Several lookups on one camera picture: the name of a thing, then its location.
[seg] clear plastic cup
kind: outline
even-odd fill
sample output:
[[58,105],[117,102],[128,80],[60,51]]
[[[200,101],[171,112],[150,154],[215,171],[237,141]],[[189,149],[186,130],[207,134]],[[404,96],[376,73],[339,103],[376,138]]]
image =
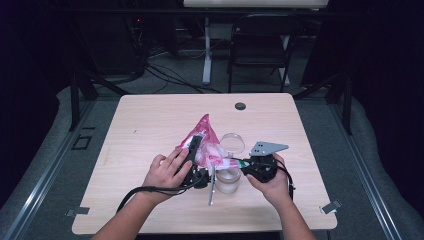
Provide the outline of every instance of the clear plastic cup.
[[229,158],[242,153],[245,148],[243,138],[237,133],[227,133],[222,136],[219,142]]
[[216,188],[222,193],[233,193],[240,184],[241,170],[238,168],[223,169],[216,172]]

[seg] finger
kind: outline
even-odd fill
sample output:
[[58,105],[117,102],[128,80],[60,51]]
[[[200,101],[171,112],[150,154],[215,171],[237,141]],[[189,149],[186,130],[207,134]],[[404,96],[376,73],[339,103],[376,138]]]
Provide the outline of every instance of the finger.
[[181,149],[175,149],[174,151],[169,154],[169,156],[163,161],[162,166],[164,169],[168,169],[169,165],[174,161],[174,159],[178,156],[178,154],[181,152]]
[[177,171],[177,169],[181,166],[181,164],[183,164],[184,160],[187,158],[188,153],[189,153],[189,150],[187,148],[184,148],[182,149],[178,157],[174,159],[172,164],[169,166],[169,171],[171,171],[172,174],[174,174]]
[[166,159],[165,156],[162,154],[157,155],[155,158],[153,158],[152,164],[150,165],[150,168],[158,168],[160,166],[160,163]]
[[252,176],[250,174],[247,174],[246,177],[247,177],[247,180],[249,180],[250,184],[252,184],[252,186],[254,188],[256,188],[256,189],[259,190],[259,187],[261,185],[261,182],[259,182],[258,179],[256,179],[254,176]]
[[273,156],[276,160],[278,160],[278,161],[277,161],[277,164],[278,164],[278,165],[281,165],[281,164],[282,164],[282,167],[284,167],[284,166],[285,166],[284,158],[283,158],[283,157],[281,157],[281,156],[280,156],[280,155],[278,155],[277,153],[273,153],[273,154],[272,154],[272,156]]
[[180,185],[183,182],[184,178],[187,176],[188,172],[190,171],[192,165],[193,165],[192,161],[187,161],[183,165],[181,170],[177,174],[175,174],[173,179],[175,180],[175,183],[177,185]]

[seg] small round object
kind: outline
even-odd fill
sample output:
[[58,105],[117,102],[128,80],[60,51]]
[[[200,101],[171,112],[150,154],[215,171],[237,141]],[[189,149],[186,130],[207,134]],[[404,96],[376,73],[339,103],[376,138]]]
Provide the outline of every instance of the small round object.
[[242,103],[242,102],[238,102],[235,105],[237,110],[243,111],[244,109],[246,109],[246,104]]

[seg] metal bracket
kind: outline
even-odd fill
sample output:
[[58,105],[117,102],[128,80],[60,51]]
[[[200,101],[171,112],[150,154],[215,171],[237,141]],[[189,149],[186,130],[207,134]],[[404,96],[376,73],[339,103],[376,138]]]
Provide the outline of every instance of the metal bracket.
[[275,152],[279,152],[289,148],[288,145],[285,144],[276,144],[269,142],[257,142],[255,146],[250,151],[250,156],[266,156]]
[[76,217],[78,214],[87,215],[88,211],[90,211],[90,208],[77,207],[75,209],[68,209],[68,211],[65,213],[65,216]]
[[212,166],[211,189],[209,190],[209,206],[212,206],[213,194],[215,193],[216,168]]
[[328,214],[330,212],[337,212],[337,208],[341,207],[342,203],[339,200],[336,200],[330,204],[320,207],[321,212]]

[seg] wooden table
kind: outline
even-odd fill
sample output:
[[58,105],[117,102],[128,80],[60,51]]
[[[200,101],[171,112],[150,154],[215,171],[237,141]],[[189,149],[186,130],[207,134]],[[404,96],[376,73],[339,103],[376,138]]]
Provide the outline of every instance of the wooden table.
[[[235,104],[246,104],[237,110]],[[247,158],[257,141],[289,145],[285,158],[296,190],[294,201],[311,229],[333,229],[333,213],[320,212],[330,202],[292,96],[276,94],[127,95],[122,97],[81,202],[90,208],[77,215],[75,234],[94,234],[116,212],[131,189],[140,186],[153,158],[169,154],[204,114],[218,138],[238,133]],[[160,204],[140,233],[217,233],[281,230],[274,208],[242,176],[233,194],[209,187],[190,189]]]

